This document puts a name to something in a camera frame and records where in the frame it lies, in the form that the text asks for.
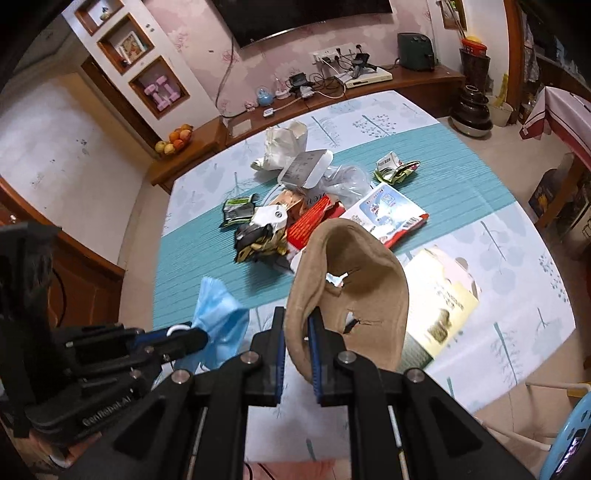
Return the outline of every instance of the blue face mask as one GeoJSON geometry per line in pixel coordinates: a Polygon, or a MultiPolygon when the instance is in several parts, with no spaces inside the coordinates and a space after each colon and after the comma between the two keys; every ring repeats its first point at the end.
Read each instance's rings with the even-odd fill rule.
{"type": "Polygon", "coordinates": [[[200,352],[177,360],[174,369],[195,373],[199,364],[210,370],[219,368],[238,353],[248,322],[248,309],[228,293],[224,283],[203,277],[191,326],[207,332],[209,340],[200,352]]]}

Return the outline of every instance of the tablecloth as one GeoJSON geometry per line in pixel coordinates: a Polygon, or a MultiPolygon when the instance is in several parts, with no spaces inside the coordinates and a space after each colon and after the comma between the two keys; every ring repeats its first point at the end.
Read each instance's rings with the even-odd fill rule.
{"type": "MultiPolygon", "coordinates": [[[[463,330],[427,369],[461,405],[475,412],[505,394],[569,337],[573,313],[544,242],[510,192],[449,129],[396,92],[348,100],[296,120],[309,128],[308,150],[331,149],[335,164],[371,170],[391,150],[404,161],[421,161],[400,190],[430,218],[394,252],[406,264],[422,247],[437,245],[463,258],[482,288],[463,330]]],[[[263,151],[264,132],[175,182],[158,260],[155,328],[192,318],[203,275],[221,278],[251,308],[244,349],[254,333],[270,326],[274,307],[285,305],[292,277],[264,264],[233,264],[232,233],[219,230],[227,197],[265,194],[275,185],[274,175],[249,166],[263,151]]],[[[287,356],[281,404],[249,409],[246,459],[348,454],[346,409],[321,410],[287,356]]]]}
{"type": "Polygon", "coordinates": [[[590,102],[574,93],[545,87],[519,134],[525,140],[544,131],[555,132],[591,170],[590,102]]]}

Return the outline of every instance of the wall socket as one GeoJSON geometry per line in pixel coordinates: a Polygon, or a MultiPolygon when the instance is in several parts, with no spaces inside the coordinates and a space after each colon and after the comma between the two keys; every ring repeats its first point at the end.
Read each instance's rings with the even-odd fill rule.
{"type": "Polygon", "coordinates": [[[325,48],[324,50],[313,51],[310,53],[312,63],[322,63],[324,57],[334,60],[335,57],[339,55],[336,51],[337,48],[340,48],[341,55],[346,56],[347,58],[350,57],[350,50],[353,53],[353,57],[355,57],[355,54],[359,53],[359,50],[355,48],[355,45],[355,43],[345,43],[343,45],[335,45],[334,47],[325,48]]]}

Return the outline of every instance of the blue stool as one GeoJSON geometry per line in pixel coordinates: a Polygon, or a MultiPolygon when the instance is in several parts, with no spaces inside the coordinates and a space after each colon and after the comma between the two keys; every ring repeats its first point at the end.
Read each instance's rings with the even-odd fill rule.
{"type": "Polygon", "coordinates": [[[587,391],[587,394],[581,398],[581,400],[579,400],[573,411],[570,413],[569,418],[566,420],[560,432],[558,432],[556,435],[547,435],[556,437],[552,445],[532,440],[515,432],[497,429],[488,423],[483,423],[483,425],[489,430],[493,430],[506,437],[534,446],[540,450],[548,451],[548,456],[546,457],[544,465],[542,466],[542,470],[540,470],[540,476],[538,477],[538,480],[550,480],[554,473],[559,475],[559,473],[573,459],[573,456],[579,450],[584,437],[589,431],[589,426],[591,426],[591,385],[585,383],[567,384],[539,382],[528,382],[526,385],[528,387],[536,386],[560,388],[563,390],[576,389],[587,391]]]}

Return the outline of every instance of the white router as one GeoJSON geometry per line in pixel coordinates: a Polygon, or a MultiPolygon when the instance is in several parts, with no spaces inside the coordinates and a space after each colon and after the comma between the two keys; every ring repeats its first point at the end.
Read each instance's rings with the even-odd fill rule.
{"type": "Polygon", "coordinates": [[[387,82],[388,80],[392,80],[392,74],[378,67],[376,72],[372,69],[365,68],[364,72],[355,79],[351,77],[351,72],[335,75],[335,78],[347,88],[355,88],[369,85],[370,83],[387,82]]]}

